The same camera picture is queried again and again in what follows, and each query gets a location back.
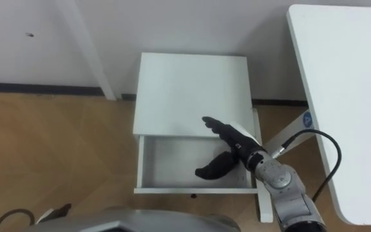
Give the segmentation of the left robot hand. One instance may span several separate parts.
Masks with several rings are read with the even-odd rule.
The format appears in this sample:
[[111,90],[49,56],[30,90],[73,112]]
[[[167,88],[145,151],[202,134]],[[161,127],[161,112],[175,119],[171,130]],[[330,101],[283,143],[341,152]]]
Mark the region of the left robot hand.
[[49,209],[48,211],[46,211],[39,217],[36,224],[40,224],[40,223],[43,223],[49,220],[54,220],[57,218],[66,217],[71,207],[72,207],[72,204],[68,203],[57,209]]

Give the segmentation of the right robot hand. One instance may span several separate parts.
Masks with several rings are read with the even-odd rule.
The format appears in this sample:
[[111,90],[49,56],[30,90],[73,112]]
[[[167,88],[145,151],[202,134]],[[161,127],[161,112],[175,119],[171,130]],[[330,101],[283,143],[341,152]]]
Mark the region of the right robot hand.
[[257,165],[264,159],[265,150],[254,139],[245,136],[230,124],[224,124],[212,117],[204,116],[205,126],[214,134],[219,135],[230,151],[223,151],[208,165],[195,169],[195,175],[204,180],[217,180],[231,172],[241,162],[244,167],[254,173]]

